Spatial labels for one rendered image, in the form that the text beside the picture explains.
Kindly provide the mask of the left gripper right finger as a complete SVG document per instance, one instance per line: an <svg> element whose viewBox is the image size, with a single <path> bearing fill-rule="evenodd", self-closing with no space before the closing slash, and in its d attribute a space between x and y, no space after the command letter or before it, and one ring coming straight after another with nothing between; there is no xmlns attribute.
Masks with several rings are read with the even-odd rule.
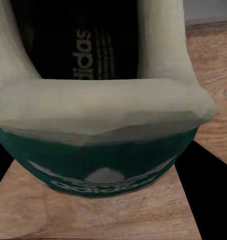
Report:
<svg viewBox="0 0 227 240"><path fill-rule="evenodd" d="M195 140L174 162L202 240L227 240L227 164Z"/></svg>

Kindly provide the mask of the gym shoe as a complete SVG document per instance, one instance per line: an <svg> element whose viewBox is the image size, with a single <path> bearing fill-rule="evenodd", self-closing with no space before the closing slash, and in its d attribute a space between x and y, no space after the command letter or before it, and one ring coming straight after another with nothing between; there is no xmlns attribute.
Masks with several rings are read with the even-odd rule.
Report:
<svg viewBox="0 0 227 240"><path fill-rule="evenodd" d="M0 0L0 144L56 193L152 186L218 109L185 26L183 0Z"/></svg>

